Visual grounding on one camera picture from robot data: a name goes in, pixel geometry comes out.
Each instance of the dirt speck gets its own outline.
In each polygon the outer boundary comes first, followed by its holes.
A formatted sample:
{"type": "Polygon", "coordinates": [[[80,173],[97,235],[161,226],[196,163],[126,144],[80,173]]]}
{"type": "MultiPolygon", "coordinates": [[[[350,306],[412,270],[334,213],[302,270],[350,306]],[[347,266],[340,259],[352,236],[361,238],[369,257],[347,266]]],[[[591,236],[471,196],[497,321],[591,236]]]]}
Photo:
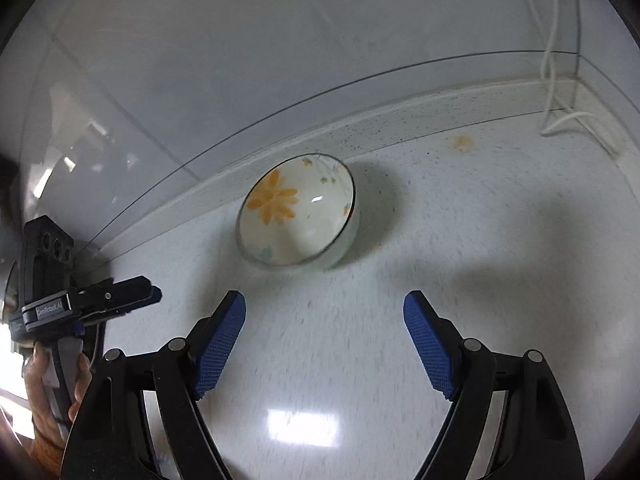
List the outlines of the dirt speck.
{"type": "Polygon", "coordinates": [[[466,153],[474,146],[471,137],[466,135],[456,135],[451,137],[451,149],[454,152],[466,153]]]}

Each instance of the blue textured pad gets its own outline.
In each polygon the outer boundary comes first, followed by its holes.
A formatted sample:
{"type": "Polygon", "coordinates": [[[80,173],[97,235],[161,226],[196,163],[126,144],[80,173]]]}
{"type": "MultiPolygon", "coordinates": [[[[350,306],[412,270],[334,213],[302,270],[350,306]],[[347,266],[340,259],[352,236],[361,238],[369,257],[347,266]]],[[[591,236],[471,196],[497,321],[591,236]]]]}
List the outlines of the blue textured pad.
{"type": "Polygon", "coordinates": [[[420,303],[412,294],[404,298],[404,324],[414,340],[415,349],[422,360],[434,390],[442,392],[447,400],[453,399],[456,385],[453,381],[453,363],[446,348],[438,339],[425,317],[420,303]]]}
{"type": "Polygon", "coordinates": [[[216,387],[226,359],[238,339],[238,334],[246,317],[244,297],[238,294],[226,312],[220,326],[214,333],[205,351],[197,359],[198,380],[193,387],[197,399],[216,387]]]}

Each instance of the silver screw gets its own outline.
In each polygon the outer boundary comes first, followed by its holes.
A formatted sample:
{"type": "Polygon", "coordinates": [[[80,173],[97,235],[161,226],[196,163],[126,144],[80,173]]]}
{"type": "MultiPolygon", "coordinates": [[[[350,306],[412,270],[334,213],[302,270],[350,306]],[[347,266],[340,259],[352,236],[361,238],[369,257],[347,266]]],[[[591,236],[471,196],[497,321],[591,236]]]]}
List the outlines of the silver screw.
{"type": "Polygon", "coordinates": [[[482,348],[482,345],[480,344],[478,339],[469,338],[465,339],[465,348],[467,350],[471,350],[472,352],[477,352],[482,348]]]}
{"type": "Polygon", "coordinates": [[[184,339],[182,339],[181,337],[176,337],[169,341],[169,350],[171,350],[172,352],[177,352],[178,350],[182,350],[185,345],[186,342],[184,339]]]}
{"type": "Polygon", "coordinates": [[[122,351],[119,348],[112,348],[111,350],[107,350],[107,353],[104,355],[104,358],[107,361],[115,361],[118,357],[120,357],[121,353],[122,351]]]}
{"type": "Polygon", "coordinates": [[[535,363],[541,363],[543,359],[542,354],[537,350],[532,350],[527,354],[527,356],[535,363]]]}

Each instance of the blue gripper pad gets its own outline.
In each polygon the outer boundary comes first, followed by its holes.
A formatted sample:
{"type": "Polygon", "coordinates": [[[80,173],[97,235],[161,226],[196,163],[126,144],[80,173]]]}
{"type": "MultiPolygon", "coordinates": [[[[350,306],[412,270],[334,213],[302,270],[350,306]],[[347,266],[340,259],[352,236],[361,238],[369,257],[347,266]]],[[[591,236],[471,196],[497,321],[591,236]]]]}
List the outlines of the blue gripper pad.
{"type": "Polygon", "coordinates": [[[451,354],[455,348],[452,349],[450,344],[441,339],[443,334],[439,334],[439,327],[434,326],[446,320],[440,320],[419,290],[406,295],[403,313],[404,323],[414,340],[415,349],[422,360],[431,386],[434,390],[442,392],[447,400],[452,400],[458,390],[454,379],[456,365],[451,354]]]}
{"type": "MultiPolygon", "coordinates": [[[[193,385],[193,393],[198,400],[206,392],[216,387],[222,369],[225,367],[226,360],[231,354],[231,349],[234,347],[240,329],[244,324],[244,318],[246,317],[244,296],[239,292],[235,294],[231,306],[226,311],[209,344],[196,359],[197,376],[193,385]]],[[[218,308],[224,305],[225,300],[226,298],[218,308]]]]}

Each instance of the white ceramic bowl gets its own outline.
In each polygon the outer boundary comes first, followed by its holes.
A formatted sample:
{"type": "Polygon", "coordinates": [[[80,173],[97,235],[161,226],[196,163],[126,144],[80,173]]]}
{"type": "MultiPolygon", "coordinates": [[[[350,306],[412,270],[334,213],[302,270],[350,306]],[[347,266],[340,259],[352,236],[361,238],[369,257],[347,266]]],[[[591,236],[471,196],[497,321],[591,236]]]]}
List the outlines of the white ceramic bowl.
{"type": "Polygon", "coordinates": [[[244,199],[236,237],[242,254],[269,269],[327,269],[358,230],[353,177],[340,160],[308,153],[265,174],[244,199]]]}

